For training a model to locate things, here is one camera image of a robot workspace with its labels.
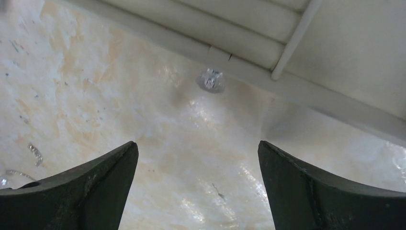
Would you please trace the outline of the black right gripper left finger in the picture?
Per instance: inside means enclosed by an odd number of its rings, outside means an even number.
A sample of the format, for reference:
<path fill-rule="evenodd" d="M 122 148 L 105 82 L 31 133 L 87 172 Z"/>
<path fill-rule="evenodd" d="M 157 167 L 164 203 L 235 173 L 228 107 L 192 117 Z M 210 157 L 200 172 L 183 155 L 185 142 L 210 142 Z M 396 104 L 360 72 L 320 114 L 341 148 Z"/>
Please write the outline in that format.
<path fill-rule="evenodd" d="M 138 161 L 135 142 L 24 186 L 0 191 L 3 230 L 116 230 Z"/>

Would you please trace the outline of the silver crystal bar earring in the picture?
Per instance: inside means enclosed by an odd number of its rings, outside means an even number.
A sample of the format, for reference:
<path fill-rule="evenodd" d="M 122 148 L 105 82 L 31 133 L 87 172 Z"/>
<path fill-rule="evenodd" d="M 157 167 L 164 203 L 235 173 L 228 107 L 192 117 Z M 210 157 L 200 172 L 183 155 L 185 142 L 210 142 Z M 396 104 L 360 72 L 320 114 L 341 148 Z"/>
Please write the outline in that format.
<path fill-rule="evenodd" d="M 32 154 L 34 154 L 34 156 L 37 159 L 35 166 L 38 167 L 39 165 L 41 165 L 41 163 L 43 162 L 43 157 L 39 149 L 36 146 L 34 146 L 34 144 L 31 142 L 28 144 L 27 148 L 30 150 Z"/>

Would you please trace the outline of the crystal stud earring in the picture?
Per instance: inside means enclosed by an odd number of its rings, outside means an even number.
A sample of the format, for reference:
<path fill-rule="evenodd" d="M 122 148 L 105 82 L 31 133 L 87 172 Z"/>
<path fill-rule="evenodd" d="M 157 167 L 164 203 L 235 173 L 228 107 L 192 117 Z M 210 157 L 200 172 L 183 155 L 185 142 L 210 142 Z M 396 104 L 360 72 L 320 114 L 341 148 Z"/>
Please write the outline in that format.
<path fill-rule="evenodd" d="M 214 69 L 202 71 L 195 82 L 200 89 L 209 93 L 219 94 L 225 91 L 225 77 L 222 72 Z"/>

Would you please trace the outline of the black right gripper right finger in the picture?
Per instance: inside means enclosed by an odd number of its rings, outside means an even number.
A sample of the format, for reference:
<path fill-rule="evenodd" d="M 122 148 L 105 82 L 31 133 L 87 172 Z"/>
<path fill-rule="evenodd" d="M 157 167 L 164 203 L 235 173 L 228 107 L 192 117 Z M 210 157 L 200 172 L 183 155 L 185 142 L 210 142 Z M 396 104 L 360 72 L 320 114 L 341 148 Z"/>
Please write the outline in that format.
<path fill-rule="evenodd" d="M 258 158 L 278 230 L 403 230 L 406 195 L 348 180 L 261 141 Z"/>

